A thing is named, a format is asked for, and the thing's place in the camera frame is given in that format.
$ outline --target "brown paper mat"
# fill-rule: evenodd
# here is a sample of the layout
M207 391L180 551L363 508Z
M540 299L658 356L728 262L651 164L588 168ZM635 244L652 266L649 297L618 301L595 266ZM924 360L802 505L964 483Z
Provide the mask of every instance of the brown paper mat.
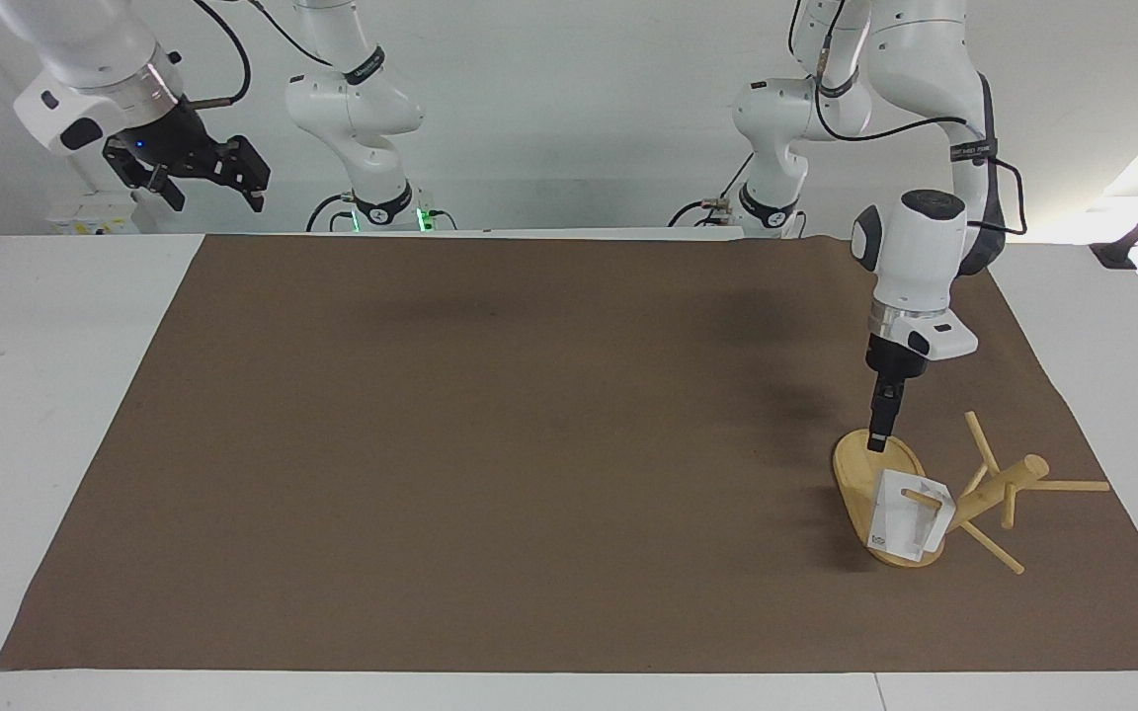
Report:
M0 670L1138 670L1113 495L984 518L1023 577L855 540L872 283L827 239L208 237ZM926 471L967 481L974 408L1102 478L992 280L955 297L983 347L909 386Z

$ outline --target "black clamp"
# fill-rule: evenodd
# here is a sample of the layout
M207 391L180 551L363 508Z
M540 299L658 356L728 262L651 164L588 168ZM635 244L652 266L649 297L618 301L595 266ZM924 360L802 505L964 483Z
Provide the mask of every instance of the black clamp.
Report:
M402 191L397 198L389 199L388 202L380 202L376 206L373 202L363 202L357 196L354 197L354 206L357 207L357 212L363 213L371 224L377 226L385 226L393 224L393 217L396 217L402 210L406 210L411 207L411 199L415 196L415 191L411 190L411 183L407 183L406 190Z
M368 57L365 63L360 64L352 71L345 72L345 84L357 86L364 81L370 80L376 76L376 72L380 72L380 68L385 66L385 50L379 44L376 46L376 52L371 52L371 57Z
M749 193L749 183L745 183L740 189L740 206L750 215L758 217L765 229L781 229L793 216L798 204L794 201L786 207L764 206L758 199L753 199L753 196Z
M973 160L979 166L981 163L999 156L999 140L991 139L975 140L972 143L960 143L951 147L951 162Z

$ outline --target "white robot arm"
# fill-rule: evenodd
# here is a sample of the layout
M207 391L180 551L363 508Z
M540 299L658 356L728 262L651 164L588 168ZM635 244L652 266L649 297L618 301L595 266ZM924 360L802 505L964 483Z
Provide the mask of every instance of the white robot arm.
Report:
M807 160L797 140L873 140L926 124L942 125L951 149L955 195L904 195L882 217L859 215L852 250L877 274L867 364L877 373L868 446L884 450L904 385L931 361L965 356L978 338L949 309L958 274L983 271L1004 248L992 96L965 46L966 0L799 0L793 52L805 80L750 84L735 107L736 126L754 150L753 172L733 221L785 237ZM923 121L863 135L871 115L858 63L882 99Z
M808 171L793 143L881 139L861 135L872 115L863 60L882 99L947 131L955 192L968 207L962 273L983 270L1006 230L992 97L965 47L966 0L798 1L793 53L810 76L753 82L739 96L733 116L754 156L732 220L750 233L787 235Z
M807 78L768 78L741 91L732 109L737 131L753 148L749 180L739 198L741 210L732 220L750 234L783 237L793 226L809 163L793 152L799 140L836 140L816 113L816 82L823 41L834 22L835 3L806 3L794 15L793 56L809 72ZM823 60L825 94L823 117L842 135L858 135L872 117L872 96L858 76L858 58L867 38L868 0L850 0L836 20L831 52Z
M262 210L271 168L241 135L209 139L196 114L204 107L182 93L180 57L164 52L131 0L0 0L0 18L40 55L43 71L15 109L51 152L104 139L127 188L159 193L175 210L184 198L171 176L226 185Z
M415 188L388 137L420 127L423 108L368 41L355 3L294 1L307 43L332 68L290 78L289 115L340 158L365 229L418 229Z

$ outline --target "wooden stand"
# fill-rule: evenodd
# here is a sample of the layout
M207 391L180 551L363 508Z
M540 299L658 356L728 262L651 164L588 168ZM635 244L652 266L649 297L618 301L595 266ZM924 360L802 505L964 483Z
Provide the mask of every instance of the wooden stand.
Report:
M963 529L974 537L974 540L984 546L995 557L1008 567L1008 570L1022 574L1025 567L1007 554L999 545L990 540L972 521L992 510L996 505L1003 504L999 526L1004 530L1011 530L1016 526L1016 497L1025 490L1066 490L1066 491L1110 491L1107 482L1070 482L1070 481L1042 481L1048 476L1049 469L1042 456L1036 454L1026 455L1024 460L1012 465L1012 468L999 469L999 463L995 460L995 454L990 450L990 445L986 441L986 433L978 422L978 416L972 413L965 414L968 431L976 443L978 452L981 453L981 468L978 469L972 481L965 487L957 499L956 516L951 526L947 528L947 534L951 535L956 529ZM834 455L832 455L832 468L836 477L836 486L841 489L841 496L846 504L846 512L850 514L850 522L853 523L858 540L867 541L867 531L872 529L872 512L875 509L876 482L880 479L882 469L893 469L897 472L917 474L925 477L925 470L921 468L921 460L901 440L891 437L885 452L876 454L867 449L867 430L857 430L848 433L840 443L836 443ZM915 491L904 491L904 495L917 504L926 507L939 509L939 501ZM920 562L907 561L907 559L881 553L868 548L881 562L889 563L898 568L923 568L933 564L942 555L943 549L937 553L925 554Z

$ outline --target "wooden dowel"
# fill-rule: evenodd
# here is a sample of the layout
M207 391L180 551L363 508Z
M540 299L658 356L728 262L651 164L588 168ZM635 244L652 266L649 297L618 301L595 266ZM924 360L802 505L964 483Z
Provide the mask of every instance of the wooden dowel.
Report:
M1015 557L1008 555L1007 551L1004 551L1003 548L999 547L998 544L995 544L993 540L990 540L990 537L988 535L984 535L984 532L981 532L981 530L979 530L978 527L972 526L972 523L965 521L960 523L960 528L963 530L968 531L968 535L974 537L974 540L983 545L984 548L989 551L990 554L992 554L995 557L998 557L1000 563L1006 564L1008 570L1016 572L1017 576L1022 574L1022 572L1025 572L1025 565L1017 563Z
M978 488L978 485L981 483L981 480L984 480L986 472L989 472L989 471L990 471L990 469L987 468L986 464L981 465L981 468L978 468L978 472L972 477L972 481L968 482L968 486L965 487L965 490L963 490L963 493L962 493L960 496L965 497L965 496L968 496L970 494L972 494L972 490L974 490L974 489Z
M956 518L954 518L947 531L954 531L960 527L960 523L972 521L976 516L980 516L980 514L990 512L996 505L1001 504L1008 485L1015 486L1017 490L1026 490L1033 482L1047 477L1047 473L1048 465L1042 456L1026 454L1025 458L1021 460L1021 462L1013 464L1012 468L1004 469L1003 472L998 472L995 477L988 478L988 480L981 482L981 486L968 495L960 496L960 501L956 504Z
M929 505L929 507L933 509L934 512L937 512L937 510L942 509L942 503L940 503L940 501L933 498L932 496L923 495L921 494L921 491L904 489L902 495L905 497L910 498L912 501L916 501L917 504Z
M1032 482L1030 490L1089 490L1092 494L1107 494L1112 486L1107 482Z
M990 473L999 472L999 463L995 462L995 454L990 450L990 443L986 441L986 432L978 422L976 413L965 413L965 422L968 423L968 431L972 432L972 440L978 443L978 452L981 453L981 461L990 469Z
M1006 531L1016 526L1016 485L1004 485L1004 514L999 519L999 527Z

